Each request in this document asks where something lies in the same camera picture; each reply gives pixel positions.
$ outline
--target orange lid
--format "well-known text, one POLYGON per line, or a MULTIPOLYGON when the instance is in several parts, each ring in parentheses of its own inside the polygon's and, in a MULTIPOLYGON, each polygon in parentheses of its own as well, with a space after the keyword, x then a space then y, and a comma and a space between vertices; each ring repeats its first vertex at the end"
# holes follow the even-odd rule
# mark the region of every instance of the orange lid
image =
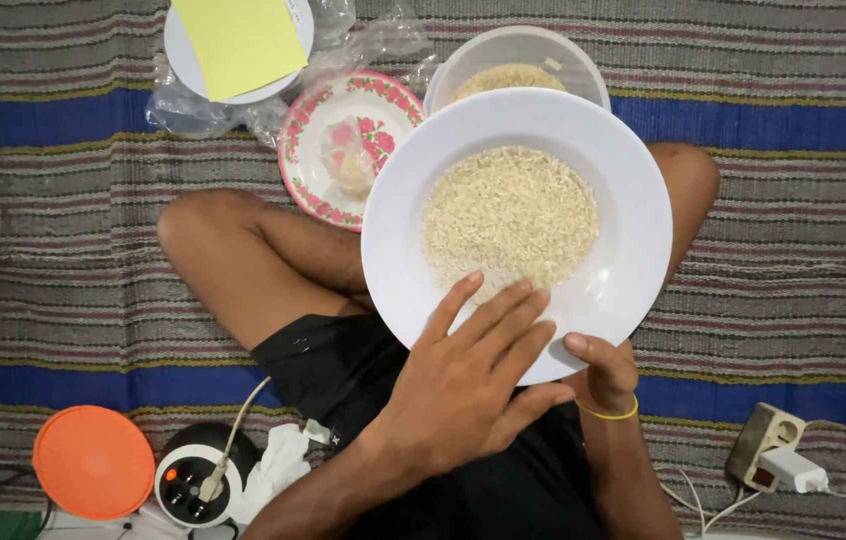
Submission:
POLYGON ((119 412, 80 405, 54 414, 36 436, 33 469, 61 509, 112 520, 150 497, 156 463, 147 437, 119 412))

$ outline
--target extension socket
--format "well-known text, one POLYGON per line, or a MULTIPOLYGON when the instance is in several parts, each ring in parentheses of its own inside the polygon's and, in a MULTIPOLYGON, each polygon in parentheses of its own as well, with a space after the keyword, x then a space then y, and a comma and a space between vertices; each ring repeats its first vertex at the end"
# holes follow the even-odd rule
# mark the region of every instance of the extension socket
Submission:
POLYGON ((806 422, 800 418, 770 404, 756 403, 729 452, 726 471, 757 491, 776 491, 779 480, 759 466, 760 455, 774 448, 795 450, 805 429, 806 422))

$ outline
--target knee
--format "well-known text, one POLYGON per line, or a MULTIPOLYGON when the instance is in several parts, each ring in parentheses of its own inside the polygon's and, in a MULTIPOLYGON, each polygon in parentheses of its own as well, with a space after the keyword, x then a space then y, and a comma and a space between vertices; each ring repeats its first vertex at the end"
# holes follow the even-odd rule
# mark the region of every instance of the knee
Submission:
POLYGON ((248 198, 266 204, 249 191, 238 189, 201 189, 177 196, 163 208, 156 222, 156 237, 164 253, 201 232, 238 225, 248 198))
POLYGON ((649 145, 649 151, 664 176, 689 184, 711 202, 716 199, 720 191, 720 168, 703 148, 687 142, 658 142, 649 145))

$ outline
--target yellow paper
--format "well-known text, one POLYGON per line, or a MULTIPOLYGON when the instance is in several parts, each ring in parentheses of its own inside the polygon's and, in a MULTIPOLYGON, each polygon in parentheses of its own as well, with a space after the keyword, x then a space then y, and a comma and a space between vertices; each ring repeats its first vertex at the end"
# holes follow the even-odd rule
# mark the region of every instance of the yellow paper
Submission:
POLYGON ((283 0, 173 0, 210 101, 255 91, 306 66, 283 0))

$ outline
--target clear plastic container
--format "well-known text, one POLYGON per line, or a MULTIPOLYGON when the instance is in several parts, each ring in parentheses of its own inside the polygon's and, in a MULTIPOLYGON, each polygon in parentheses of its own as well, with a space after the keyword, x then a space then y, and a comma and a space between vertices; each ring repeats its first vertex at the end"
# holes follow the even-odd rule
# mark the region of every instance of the clear plastic container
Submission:
POLYGON ((554 31, 536 26, 506 26, 470 39, 436 70, 429 82, 423 108, 427 115, 450 104, 453 93, 481 71, 504 64, 543 68, 566 91, 607 111, 607 84, 596 64, 576 43, 554 31))

